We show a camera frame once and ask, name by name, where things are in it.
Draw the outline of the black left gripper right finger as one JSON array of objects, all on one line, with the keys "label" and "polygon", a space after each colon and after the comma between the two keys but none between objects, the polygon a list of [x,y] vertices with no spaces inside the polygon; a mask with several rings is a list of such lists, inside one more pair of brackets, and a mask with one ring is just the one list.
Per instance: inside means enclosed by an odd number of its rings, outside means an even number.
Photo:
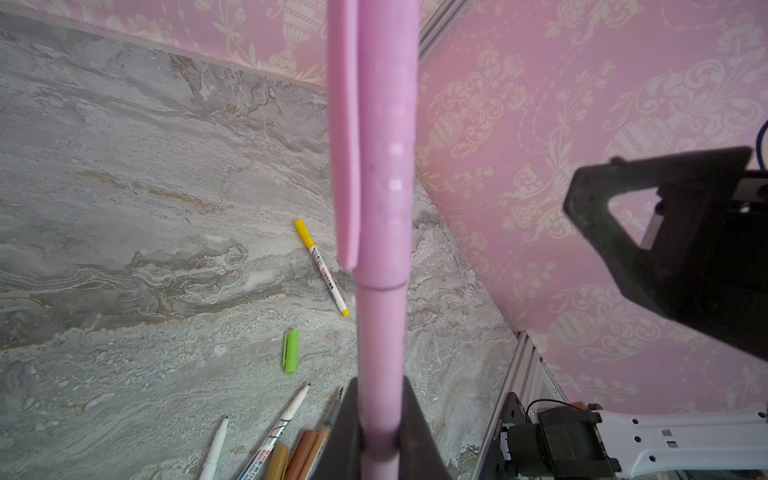
[{"label": "black left gripper right finger", "polygon": [[400,480],[451,480],[407,377],[403,378],[398,448]]}]

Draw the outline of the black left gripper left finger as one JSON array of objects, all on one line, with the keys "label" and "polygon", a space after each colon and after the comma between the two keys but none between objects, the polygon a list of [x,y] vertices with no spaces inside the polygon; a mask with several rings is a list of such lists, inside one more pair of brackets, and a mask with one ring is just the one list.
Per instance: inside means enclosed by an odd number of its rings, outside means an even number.
[{"label": "black left gripper left finger", "polygon": [[363,447],[358,412],[358,379],[336,395],[321,423],[329,435],[321,448],[310,479],[358,480]]}]

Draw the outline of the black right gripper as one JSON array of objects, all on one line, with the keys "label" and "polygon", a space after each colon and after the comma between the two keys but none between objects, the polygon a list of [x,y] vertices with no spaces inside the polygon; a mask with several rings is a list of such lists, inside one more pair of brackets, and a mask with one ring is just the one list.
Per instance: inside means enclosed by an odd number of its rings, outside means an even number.
[{"label": "black right gripper", "polygon": [[[748,146],[578,169],[563,209],[631,302],[767,357],[767,172]],[[638,245],[609,210],[653,189],[655,233]]]}]

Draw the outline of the white pen yellow end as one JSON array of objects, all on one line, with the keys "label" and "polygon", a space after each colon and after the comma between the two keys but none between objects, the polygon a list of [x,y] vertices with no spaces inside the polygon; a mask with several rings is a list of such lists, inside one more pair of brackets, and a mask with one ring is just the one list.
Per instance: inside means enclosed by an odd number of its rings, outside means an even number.
[{"label": "white pen yellow end", "polygon": [[341,293],[339,292],[339,289],[338,289],[338,287],[336,285],[336,282],[332,278],[331,272],[328,269],[328,267],[327,267],[327,265],[326,265],[322,255],[321,255],[321,252],[318,249],[318,247],[316,246],[316,244],[315,244],[315,246],[311,250],[309,250],[309,252],[311,254],[313,262],[315,263],[315,265],[316,265],[316,267],[317,267],[321,277],[323,278],[324,284],[326,285],[326,287],[328,288],[328,290],[330,292],[330,295],[331,295],[331,297],[332,297],[332,299],[333,299],[337,309],[339,310],[339,312],[341,313],[341,315],[343,317],[349,316],[350,315],[350,310],[347,307],[346,302],[344,301]]}]

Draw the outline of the yellow pen cap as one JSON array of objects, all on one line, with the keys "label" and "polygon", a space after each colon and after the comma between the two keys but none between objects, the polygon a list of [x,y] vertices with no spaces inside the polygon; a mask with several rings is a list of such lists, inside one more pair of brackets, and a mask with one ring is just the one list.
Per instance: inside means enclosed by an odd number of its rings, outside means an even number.
[{"label": "yellow pen cap", "polygon": [[295,221],[295,228],[297,230],[297,233],[299,234],[303,244],[305,247],[309,250],[311,250],[315,246],[315,242],[306,227],[305,222],[302,219],[297,219]]}]

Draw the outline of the pink pen cap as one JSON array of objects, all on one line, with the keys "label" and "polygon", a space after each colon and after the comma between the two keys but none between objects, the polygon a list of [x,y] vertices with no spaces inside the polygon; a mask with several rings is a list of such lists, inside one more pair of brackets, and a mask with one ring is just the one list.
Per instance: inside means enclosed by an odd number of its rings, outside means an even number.
[{"label": "pink pen cap", "polygon": [[410,271],[420,4],[328,4],[330,166],[338,261],[391,290]]}]

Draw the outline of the pink pen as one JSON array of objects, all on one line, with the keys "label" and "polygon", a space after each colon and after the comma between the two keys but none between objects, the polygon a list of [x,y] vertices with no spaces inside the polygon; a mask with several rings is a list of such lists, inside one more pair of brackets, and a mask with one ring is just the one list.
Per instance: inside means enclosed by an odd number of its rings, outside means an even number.
[{"label": "pink pen", "polygon": [[399,477],[407,289],[356,288],[363,479]]}]

